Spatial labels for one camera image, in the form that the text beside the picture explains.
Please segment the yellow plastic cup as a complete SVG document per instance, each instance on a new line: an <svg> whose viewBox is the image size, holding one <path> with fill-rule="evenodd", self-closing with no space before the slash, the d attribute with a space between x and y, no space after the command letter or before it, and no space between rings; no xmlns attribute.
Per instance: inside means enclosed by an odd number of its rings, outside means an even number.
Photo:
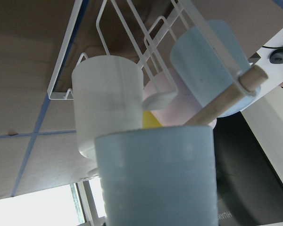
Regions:
<svg viewBox="0 0 283 226"><path fill-rule="evenodd" d="M160 127L162 127L162 125L150 111L143 111L143 120L142 120L143 129L160 128Z"/></svg>

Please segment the pink plastic cup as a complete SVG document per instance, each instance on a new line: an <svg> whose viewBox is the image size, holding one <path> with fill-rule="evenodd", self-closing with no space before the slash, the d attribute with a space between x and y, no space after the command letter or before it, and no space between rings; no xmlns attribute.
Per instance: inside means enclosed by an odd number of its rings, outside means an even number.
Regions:
<svg viewBox="0 0 283 226"><path fill-rule="evenodd" d="M162 126L182 126L199 112L202 106L185 85L176 70L169 68L169 71L178 87L178 95L166 108L151 111L151 113Z"/></svg>

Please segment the cream plastic cup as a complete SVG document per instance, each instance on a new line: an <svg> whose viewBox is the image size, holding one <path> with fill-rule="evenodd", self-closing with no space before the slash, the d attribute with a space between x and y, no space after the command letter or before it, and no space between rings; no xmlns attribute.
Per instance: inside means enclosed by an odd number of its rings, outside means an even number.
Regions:
<svg viewBox="0 0 283 226"><path fill-rule="evenodd" d="M133 61L94 56L72 72L78 150L95 160L99 136L142 127L143 72Z"/></svg>

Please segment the light blue plastic cup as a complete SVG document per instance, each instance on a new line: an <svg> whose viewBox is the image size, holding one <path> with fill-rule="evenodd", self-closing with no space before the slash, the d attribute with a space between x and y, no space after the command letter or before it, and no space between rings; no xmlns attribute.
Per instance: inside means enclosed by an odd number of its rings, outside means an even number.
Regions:
<svg viewBox="0 0 283 226"><path fill-rule="evenodd" d="M209 20L208 23L246 72L250 64L230 26L223 20ZM196 27L185 32L174 44L170 61L203 107L233 84L231 75Z"/></svg>

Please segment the black computer mouse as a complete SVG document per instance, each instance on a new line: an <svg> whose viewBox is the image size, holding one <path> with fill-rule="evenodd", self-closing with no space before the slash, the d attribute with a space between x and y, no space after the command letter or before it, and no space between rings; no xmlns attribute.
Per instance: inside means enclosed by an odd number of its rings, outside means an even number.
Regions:
<svg viewBox="0 0 283 226"><path fill-rule="evenodd" d="M273 51L269 57L272 64L283 64L283 48Z"/></svg>

